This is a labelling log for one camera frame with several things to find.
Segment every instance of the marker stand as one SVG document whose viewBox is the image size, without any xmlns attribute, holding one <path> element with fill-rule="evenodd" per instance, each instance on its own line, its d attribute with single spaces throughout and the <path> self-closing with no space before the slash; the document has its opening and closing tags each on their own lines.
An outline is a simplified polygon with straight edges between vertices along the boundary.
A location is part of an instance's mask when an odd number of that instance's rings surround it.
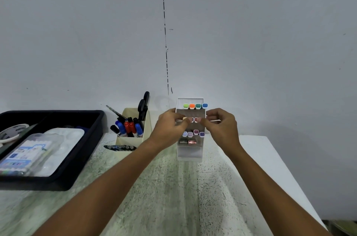
<svg viewBox="0 0 357 236">
<path fill-rule="evenodd" d="M 132 118 L 138 118 L 139 117 L 139 112 L 137 111 L 137 108 L 124 108 L 123 113 L 121 113 L 124 117 L 132 117 Z M 144 133 L 142 135 L 142 138 L 116 138 L 115 144 L 120 146 L 120 145 L 127 145 L 127 146 L 134 146 L 134 147 L 139 147 L 143 141 L 149 138 L 149 136 L 152 133 L 152 128 L 151 128 L 151 120 L 150 120 L 150 111 L 147 111 L 145 120 L 142 121 L 142 124 L 144 126 Z M 121 160 L 125 156 L 127 156 L 131 151 L 114 151 L 113 152 L 115 155 L 117 155 L 118 159 Z"/>
<path fill-rule="evenodd" d="M 185 115 L 185 117 L 206 117 L 205 109 L 184 109 L 184 104 L 203 104 L 203 98 L 177 98 L 176 112 Z M 193 130 L 199 130 L 200 132 L 205 131 L 200 123 L 192 122 L 187 127 L 187 132 L 193 132 Z M 180 139 L 177 142 L 177 159 L 178 161 L 193 161 L 202 162 L 203 155 L 203 141 L 204 137 L 199 135 L 194 135 L 193 139 L 196 144 L 180 144 Z"/>
</svg>

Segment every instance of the black tray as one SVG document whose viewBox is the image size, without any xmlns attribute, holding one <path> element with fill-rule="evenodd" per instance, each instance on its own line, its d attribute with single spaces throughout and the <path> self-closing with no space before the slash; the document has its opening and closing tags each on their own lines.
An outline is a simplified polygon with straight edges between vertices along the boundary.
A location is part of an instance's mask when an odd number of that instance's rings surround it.
<svg viewBox="0 0 357 236">
<path fill-rule="evenodd" d="M 16 124 L 27 123 L 32 128 L 9 148 L 0 153 L 2 160 L 29 135 L 52 128 L 73 125 L 89 128 L 56 171 L 49 177 L 1 176 L 0 190 L 66 191 L 72 187 L 103 135 L 101 110 L 33 110 L 7 111 L 0 114 L 0 131 Z"/>
</svg>

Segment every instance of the person's left arm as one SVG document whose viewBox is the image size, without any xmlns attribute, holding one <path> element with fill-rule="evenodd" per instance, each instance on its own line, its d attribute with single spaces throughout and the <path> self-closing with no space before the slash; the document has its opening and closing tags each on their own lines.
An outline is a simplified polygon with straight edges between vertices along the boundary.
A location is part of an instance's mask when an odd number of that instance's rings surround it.
<svg viewBox="0 0 357 236">
<path fill-rule="evenodd" d="M 74 196 L 33 235 L 99 235 L 142 171 L 183 134 L 191 122 L 187 118 L 176 126 L 176 119 L 183 117 L 175 113 L 175 108 L 161 114 L 152 134 L 140 147 Z"/>
</svg>

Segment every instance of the person's right arm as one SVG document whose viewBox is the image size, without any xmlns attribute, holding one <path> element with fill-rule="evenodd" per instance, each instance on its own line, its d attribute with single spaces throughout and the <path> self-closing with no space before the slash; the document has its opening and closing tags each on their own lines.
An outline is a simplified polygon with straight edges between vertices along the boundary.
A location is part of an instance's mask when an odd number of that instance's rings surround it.
<svg viewBox="0 0 357 236">
<path fill-rule="evenodd" d="M 237 168 L 274 236 L 331 236 L 246 153 L 232 114 L 220 108 L 206 114 L 199 122 Z"/>
</svg>

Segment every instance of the clear plastic pouch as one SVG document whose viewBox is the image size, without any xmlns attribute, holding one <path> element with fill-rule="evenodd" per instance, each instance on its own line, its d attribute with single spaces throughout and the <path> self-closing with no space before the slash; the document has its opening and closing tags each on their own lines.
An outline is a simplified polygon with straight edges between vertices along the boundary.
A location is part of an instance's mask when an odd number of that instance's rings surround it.
<svg viewBox="0 0 357 236">
<path fill-rule="evenodd" d="M 52 152 L 59 148 L 64 136 L 32 134 L 0 161 L 2 176 L 32 176 Z"/>
</svg>

